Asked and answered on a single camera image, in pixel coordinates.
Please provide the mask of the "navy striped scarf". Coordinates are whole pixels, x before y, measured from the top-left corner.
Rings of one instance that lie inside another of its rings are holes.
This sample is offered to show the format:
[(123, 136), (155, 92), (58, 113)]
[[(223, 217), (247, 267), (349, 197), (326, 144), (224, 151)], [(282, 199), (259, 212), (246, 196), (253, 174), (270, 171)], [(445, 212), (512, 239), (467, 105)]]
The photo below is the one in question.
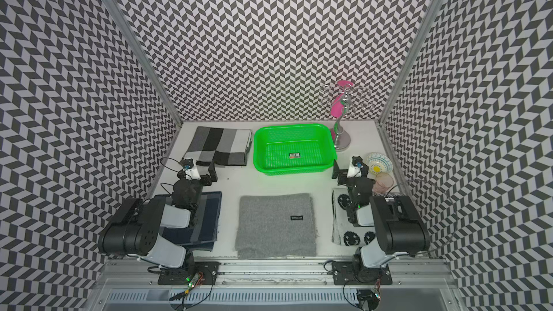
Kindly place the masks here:
[(203, 193), (194, 223), (186, 228), (164, 228), (161, 237), (187, 250), (212, 251), (217, 240), (222, 197), (219, 191)]

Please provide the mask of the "smiley black white scarf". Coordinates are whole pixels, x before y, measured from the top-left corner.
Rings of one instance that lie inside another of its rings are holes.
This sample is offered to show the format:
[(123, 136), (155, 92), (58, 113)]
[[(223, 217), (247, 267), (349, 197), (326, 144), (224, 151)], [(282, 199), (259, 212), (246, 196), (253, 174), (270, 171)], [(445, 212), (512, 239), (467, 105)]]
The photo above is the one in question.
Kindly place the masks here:
[(350, 197), (346, 188), (337, 187), (332, 193), (333, 203), (333, 234), (332, 242), (339, 246), (365, 246), (376, 239), (376, 230), (374, 227), (374, 218), (370, 205), (359, 208), (361, 224), (354, 218), (354, 222), (349, 221), (346, 206), (351, 204)]

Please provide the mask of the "green plastic basket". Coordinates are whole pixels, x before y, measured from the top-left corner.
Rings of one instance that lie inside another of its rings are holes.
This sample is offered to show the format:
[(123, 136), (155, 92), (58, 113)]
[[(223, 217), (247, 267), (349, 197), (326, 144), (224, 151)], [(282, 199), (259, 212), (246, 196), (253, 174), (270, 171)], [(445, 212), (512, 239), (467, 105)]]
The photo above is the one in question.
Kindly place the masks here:
[[(290, 153), (301, 158), (291, 159)], [(330, 129), (322, 124), (269, 126), (253, 137), (253, 165), (268, 176), (321, 172), (336, 159)]]

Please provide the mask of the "grey knitted scarf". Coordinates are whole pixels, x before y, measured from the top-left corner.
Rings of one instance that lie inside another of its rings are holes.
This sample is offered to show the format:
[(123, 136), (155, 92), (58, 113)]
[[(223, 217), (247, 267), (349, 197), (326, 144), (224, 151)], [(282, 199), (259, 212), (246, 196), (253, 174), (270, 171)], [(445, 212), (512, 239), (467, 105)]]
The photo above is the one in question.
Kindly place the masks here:
[(243, 196), (235, 249), (244, 260), (316, 256), (312, 197)]

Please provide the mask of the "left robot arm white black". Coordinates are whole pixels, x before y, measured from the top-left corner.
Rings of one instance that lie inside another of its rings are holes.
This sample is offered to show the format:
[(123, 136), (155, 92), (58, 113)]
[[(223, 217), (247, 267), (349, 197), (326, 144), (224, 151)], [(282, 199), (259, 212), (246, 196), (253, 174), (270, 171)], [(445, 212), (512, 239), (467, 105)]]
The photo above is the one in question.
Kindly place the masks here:
[(100, 233), (98, 248), (166, 269), (189, 269), (193, 250), (210, 251), (217, 240), (222, 194), (203, 189), (217, 181), (214, 163), (200, 174), (192, 159), (181, 162), (170, 194), (127, 198)]

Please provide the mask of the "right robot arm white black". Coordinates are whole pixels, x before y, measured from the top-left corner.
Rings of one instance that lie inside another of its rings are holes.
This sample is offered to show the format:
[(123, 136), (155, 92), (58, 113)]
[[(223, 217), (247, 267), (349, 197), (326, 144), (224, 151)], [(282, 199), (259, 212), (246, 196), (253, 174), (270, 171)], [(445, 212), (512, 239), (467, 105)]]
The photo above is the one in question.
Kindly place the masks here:
[(334, 161), (333, 241), (355, 247), (354, 272), (360, 274), (387, 266), (401, 256), (414, 257), (430, 247), (430, 235), (412, 199), (375, 191), (377, 175), (361, 157), (348, 168)]

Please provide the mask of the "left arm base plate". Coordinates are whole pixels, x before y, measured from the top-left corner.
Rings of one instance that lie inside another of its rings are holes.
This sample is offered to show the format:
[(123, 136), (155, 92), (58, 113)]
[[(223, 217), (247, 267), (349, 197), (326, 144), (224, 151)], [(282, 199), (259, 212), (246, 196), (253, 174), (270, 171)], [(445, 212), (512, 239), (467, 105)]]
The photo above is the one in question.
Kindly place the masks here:
[(196, 274), (202, 276), (200, 278), (202, 285), (214, 285), (217, 280), (219, 268), (220, 263), (217, 261), (201, 261), (190, 266), (188, 269), (161, 269), (161, 273), (158, 277), (158, 285), (188, 285)]

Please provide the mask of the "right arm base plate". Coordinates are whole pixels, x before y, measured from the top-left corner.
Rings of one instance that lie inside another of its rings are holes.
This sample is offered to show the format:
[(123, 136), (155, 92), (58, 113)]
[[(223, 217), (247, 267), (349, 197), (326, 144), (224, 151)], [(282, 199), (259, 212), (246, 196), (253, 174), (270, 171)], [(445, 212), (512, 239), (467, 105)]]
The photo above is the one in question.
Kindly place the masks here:
[(392, 275), (388, 266), (380, 268), (367, 268), (361, 263), (352, 261), (329, 261), (325, 266), (332, 275), (336, 286), (372, 286), (377, 282), (380, 286), (393, 284)]

